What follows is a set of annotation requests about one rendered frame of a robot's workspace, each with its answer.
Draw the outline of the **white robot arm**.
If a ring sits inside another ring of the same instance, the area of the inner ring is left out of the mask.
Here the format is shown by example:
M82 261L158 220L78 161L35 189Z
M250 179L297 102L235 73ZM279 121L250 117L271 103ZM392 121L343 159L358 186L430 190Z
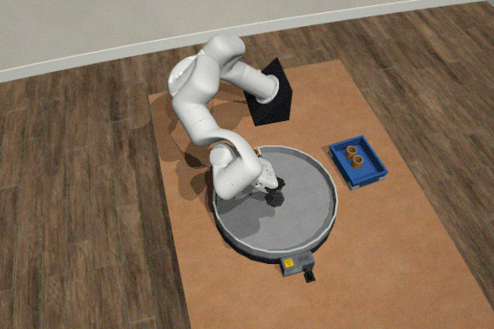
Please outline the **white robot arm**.
M172 109L192 143L206 146L226 140L233 145L218 143L209 155L214 190L223 200L241 199L243 189L261 176L263 166L242 136L218 126L206 105L218 92L220 80L256 96L260 104L271 102L279 88L274 75L237 62L245 50L236 35L215 35L196 55L180 61L168 77Z

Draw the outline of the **grey round turntable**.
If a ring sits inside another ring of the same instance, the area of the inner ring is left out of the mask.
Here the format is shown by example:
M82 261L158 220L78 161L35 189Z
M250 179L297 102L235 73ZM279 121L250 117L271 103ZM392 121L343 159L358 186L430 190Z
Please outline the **grey round turntable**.
M282 145L256 149L286 185L274 195L249 185L238 200L219 198L213 187L217 229L240 255L266 264L280 263L283 277L305 271L306 282L315 281L312 254L327 240L335 223L335 183L323 165L305 152Z

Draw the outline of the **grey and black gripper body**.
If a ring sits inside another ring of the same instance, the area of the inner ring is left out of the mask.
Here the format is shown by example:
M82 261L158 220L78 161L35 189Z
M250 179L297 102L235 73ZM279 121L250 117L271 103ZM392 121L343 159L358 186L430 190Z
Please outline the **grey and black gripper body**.
M250 185L254 187L257 190L260 190L261 192L264 193L269 193L267 190L265 190L264 187L268 187L270 189L275 189L278 186L278 182L276 180L276 175L275 172L273 171L273 168L270 164L269 161L258 157L262 163L263 166L263 172L261 176L256 179L253 183Z

